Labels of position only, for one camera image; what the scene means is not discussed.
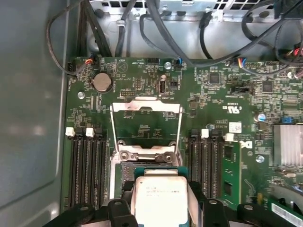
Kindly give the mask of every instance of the barcode sticker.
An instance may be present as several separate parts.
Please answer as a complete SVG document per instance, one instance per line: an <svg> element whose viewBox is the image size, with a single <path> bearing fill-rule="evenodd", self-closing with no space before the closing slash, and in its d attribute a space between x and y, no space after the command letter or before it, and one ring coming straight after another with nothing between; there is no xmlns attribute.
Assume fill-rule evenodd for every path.
<svg viewBox="0 0 303 227"><path fill-rule="evenodd" d="M301 219L297 218L295 215L289 213L288 211L280 208L279 206L272 203L271 210L280 217L292 223L293 225L303 227L303 221Z"/></svg>

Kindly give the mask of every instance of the white dimm latch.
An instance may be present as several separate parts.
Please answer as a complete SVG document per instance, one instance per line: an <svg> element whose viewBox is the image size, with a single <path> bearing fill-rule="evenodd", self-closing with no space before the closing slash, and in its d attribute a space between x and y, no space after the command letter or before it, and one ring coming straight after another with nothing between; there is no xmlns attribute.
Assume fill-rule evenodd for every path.
<svg viewBox="0 0 303 227"><path fill-rule="evenodd" d="M227 134L225 134L225 136L223 136L223 138L224 138L225 141L233 142L234 141L234 136L235 136L234 133L227 133Z"/></svg>
<svg viewBox="0 0 303 227"><path fill-rule="evenodd" d="M94 137L95 136L94 128L86 128L85 135L87 137Z"/></svg>
<svg viewBox="0 0 303 227"><path fill-rule="evenodd" d="M70 137L74 137L75 136L75 130L73 127L66 127L65 129L65 135L66 136L70 136Z"/></svg>
<svg viewBox="0 0 303 227"><path fill-rule="evenodd" d="M209 137L209 129L201 129L201 138Z"/></svg>

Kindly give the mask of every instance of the heatsink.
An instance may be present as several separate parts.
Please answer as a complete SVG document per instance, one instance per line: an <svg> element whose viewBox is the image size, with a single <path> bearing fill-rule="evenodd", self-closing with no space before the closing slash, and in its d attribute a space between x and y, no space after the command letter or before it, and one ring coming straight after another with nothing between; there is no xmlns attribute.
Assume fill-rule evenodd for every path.
<svg viewBox="0 0 303 227"><path fill-rule="evenodd" d="M274 163L302 166L303 125L274 125Z"/></svg>

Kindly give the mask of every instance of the motherboard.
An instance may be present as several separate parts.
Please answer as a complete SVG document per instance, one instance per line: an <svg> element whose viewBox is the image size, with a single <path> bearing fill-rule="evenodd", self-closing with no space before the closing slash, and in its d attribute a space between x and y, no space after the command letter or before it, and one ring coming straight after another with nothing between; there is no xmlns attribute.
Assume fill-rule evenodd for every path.
<svg viewBox="0 0 303 227"><path fill-rule="evenodd" d="M232 209L244 202L270 209L273 191L301 193L300 72L257 76L232 61L200 69L175 59L100 57L68 81L62 211L119 198L141 166L186 166L188 181Z"/></svg>

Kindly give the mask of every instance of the black cable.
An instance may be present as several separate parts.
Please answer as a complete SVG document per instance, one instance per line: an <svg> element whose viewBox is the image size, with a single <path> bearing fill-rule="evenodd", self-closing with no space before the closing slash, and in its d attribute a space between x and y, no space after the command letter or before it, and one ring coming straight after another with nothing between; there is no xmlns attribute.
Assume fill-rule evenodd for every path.
<svg viewBox="0 0 303 227"><path fill-rule="evenodd" d="M161 17L164 17L164 16L167 16L168 14L170 14L170 12L163 12L160 14ZM159 48L156 46L156 44L154 44L144 33L144 19L145 18L150 18L151 16L149 14L143 14L140 16L140 19L139 19L139 29L140 29L140 34L141 34L141 37L142 39L145 41L145 43L150 47L150 48L153 48L161 53L164 53L164 54L168 54L167 51Z"/></svg>
<svg viewBox="0 0 303 227"><path fill-rule="evenodd" d="M294 4L286 13L285 13L285 17L293 11L294 8L298 7L300 4L302 4L303 0L300 0L299 2L297 2L296 4ZM250 50L252 47L254 47L259 41L261 41L262 39L264 39L266 36L268 36L270 33L272 33L273 31L275 31L277 28L279 28L282 24L284 24L285 21L287 21L284 17L279 20L278 22L276 22L273 26L271 26L268 30L266 30L265 32L263 32L260 36L258 36L254 41L252 41L251 43L247 44L246 46L240 48L239 50L228 54L224 57L221 57L219 59L215 59L215 60L210 60L210 61L206 61L206 62L192 62L185 54L184 52L179 48L179 46L176 44L176 42L174 41L174 39L172 38L172 36L170 35L169 31L167 30L167 28L165 27L163 21L161 20L161 17L159 15L159 12L157 10L157 6L155 1L150 0L149 1L149 10L150 10L150 14L151 17L154 19L155 24L161 34L161 36L164 38L164 40L166 41L166 43L172 48L172 50L178 55L180 56L180 58L183 59L184 62L186 62L186 64L188 66L195 66L198 68L203 68L203 67L209 67L209 66L213 66L216 65L220 62L223 61L227 61L229 59L232 58L236 58L238 56L240 56L241 54L243 54L244 52Z"/></svg>
<svg viewBox="0 0 303 227"><path fill-rule="evenodd" d="M282 31L282 28L283 28L284 25L281 25L276 33L276 37L275 37L275 50L278 50L278 44L279 44L279 37L281 35L281 31ZM281 69L279 70L276 70L276 71L273 71L273 72L255 72L255 71L252 71L252 70L249 70L247 68L245 68L245 65L243 66L242 70L245 71L245 72L248 72L248 73L251 73L251 74L254 74L256 76L272 76L272 75L276 75L280 72L283 72L285 71L287 68L289 68L290 65L287 64L285 65L284 67L282 67Z"/></svg>
<svg viewBox="0 0 303 227"><path fill-rule="evenodd" d="M84 11L87 17L87 21L94 34L100 54L103 57L112 57L112 53L110 51L104 32L97 20L97 16L94 12L94 9L92 8L89 0L84 0L83 3L84 3Z"/></svg>
<svg viewBox="0 0 303 227"><path fill-rule="evenodd" d="M242 69L243 69L245 72L248 72L248 73L251 73L251 74L255 74L255 75L257 75L257 76L271 76L271 75L275 75L275 74L278 74L278 73L280 73L280 72L283 72L283 71L285 71L287 68L289 68L291 65L293 65L293 64L294 64L293 61L299 59L300 53L301 53L302 48L303 48L303 28L302 28L302 26L301 26L300 21L297 21L296 23L297 23L297 27L298 27L298 29L299 29L299 31L300 31L301 47L300 47L299 53L298 53L298 55L296 56L295 59L293 59L292 61L287 61L287 60L282 59L282 58L279 56L279 52L278 52L278 49L279 49L279 48L278 48L278 47L279 47L279 38L280 38L280 35L281 35L281 32L282 32L282 28L284 27L284 25L281 25L281 26L279 27L279 29L278 29L278 31L277 31L277 33L276 33L276 37L275 37L275 55L276 55L276 58L277 58L277 59L282 59L282 61L280 60L280 62L282 62L282 63L284 63L284 64L286 63L286 65L285 65L284 67L282 67L281 69L276 70L276 71L273 71L273 72L255 72L255 71L251 71L251 70L245 68L245 65L243 66Z"/></svg>
<svg viewBox="0 0 303 227"><path fill-rule="evenodd" d="M58 14L56 14L54 17L52 17L51 19L48 20L47 24L46 24L46 43L47 43L47 47L49 50L49 53L51 54L51 57L53 59L53 61L55 62L55 64L58 66L58 68L60 68L64 73L66 73L66 76L71 77L71 78L76 78L76 75L81 72L85 67L86 64L82 64L76 71L70 72L68 70L66 70L58 61L58 59L56 58L54 52L53 52L53 46L52 46L52 41L51 41L51 26L53 24L53 22L59 18L60 16L62 16L64 13L70 11L71 9L75 8L76 6L78 6L83 0L79 0L71 5L69 5L68 7L66 7L65 9L63 9L62 11L60 11Z"/></svg>
<svg viewBox="0 0 303 227"><path fill-rule="evenodd" d="M212 19L212 12L207 12L202 15L202 18L200 20L199 28L200 28L200 46L202 48L202 51L207 59L213 59L208 52L205 42L204 42L204 33L206 27L209 25L210 20Z"/></svg>
<svg viewBox="0 0 303 227"><path fill-rule="evenodd" d="M242 23L241 23L241 27L242 27L242 31L245 34L245 36L253 41L257 38L257 36L255 36L247 27L247 18L251 15L252 11L258 8L261 8L263 6L267 6L267 5L273 5L275 3L274 0L265 0L265 1L261 1L258 4L254 5L253 7L251 7L246 14L244 15L243 19L242 19ZM265 40L261 40L259 42L260 45L267 47L268 49L270 49L271 51L273 51L274 47L272 44L270 44L269 42L266 42Z"/></svg>
<svg viewBox="0 0 303 227"><path fill-rule="evenodd" d="M128 18L132 8L135 6L137 0L130 0L127 4L127 7L124 10L124 13L121 16L121 20L126 21ZM123 50L123 44L124 44L124 39L125 39L125 27L120 26L119 27L119 35L118 35L118 43L116 46L116 51L115 51L115 57L121 57L122 55L122 50Z"/></svg>

